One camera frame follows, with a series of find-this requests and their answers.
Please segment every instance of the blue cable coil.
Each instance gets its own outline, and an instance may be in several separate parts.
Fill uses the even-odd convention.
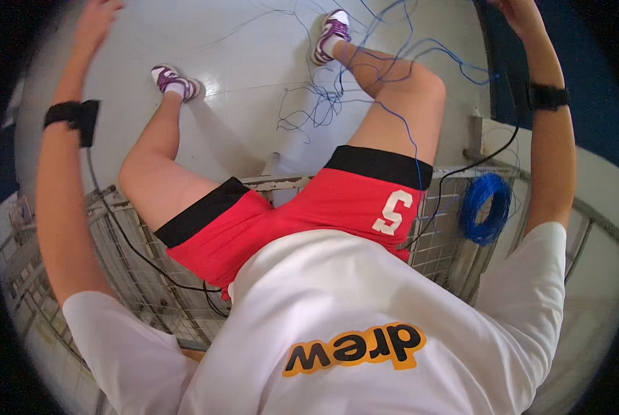
[[[460,214],[464,237],[480,246],[489,245],[501,234],[508,220],[512,191],[497,174],[488,173],[476,178],[466,190]],[[491,198],[487,219],[477,223],[482,206]]]

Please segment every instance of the orange logo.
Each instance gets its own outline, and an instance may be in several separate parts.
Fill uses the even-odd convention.
[[[419,328],[406,323],[390,323],[365,331],[347,331],[330,342],[314,340],[297,343],[289,349],[282,376],[308,375],[334,365],[355,366],[364,362],[391,360],[395,370],[413,369],[413,354],[424,347],[427,338]]]

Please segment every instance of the black device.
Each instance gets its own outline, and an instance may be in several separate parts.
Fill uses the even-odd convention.
[[[567,89],[560,90],[555,86],[530,84],[528,100],[531,111],[558,111],[560,107],[570,103],[570,95]]]
[[[80,145],[91,147],[99,111],[100,101],[98,100],[61,102],[48,109],[45,116],[45,128],[49,124],[65,121],[68,128],[79,130]]]

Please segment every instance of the hand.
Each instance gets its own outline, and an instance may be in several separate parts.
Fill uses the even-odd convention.
[[[124,7],[121,0],[89,0],[74,33],[74,52],[92,58],[109,35],[116,12]]]
[[[545,23],[533,0],[488,0],[503,13],[522,42],[546,37]]]

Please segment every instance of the foot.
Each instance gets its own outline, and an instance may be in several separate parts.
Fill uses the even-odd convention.
[[[172,91],[181,95],[183,102],[196,97],[201,92],[201,83],[196,79],[183,78],[178,70],[169,64],[155,65],[150,71],[153,81],[162,94]]]
[[[312,61],[317,65],[325,65],[333,60],[333,47],[338,40],[349,42],[349,15],[342,9],[328,13],[323,21],[323,31],[316,42]]]

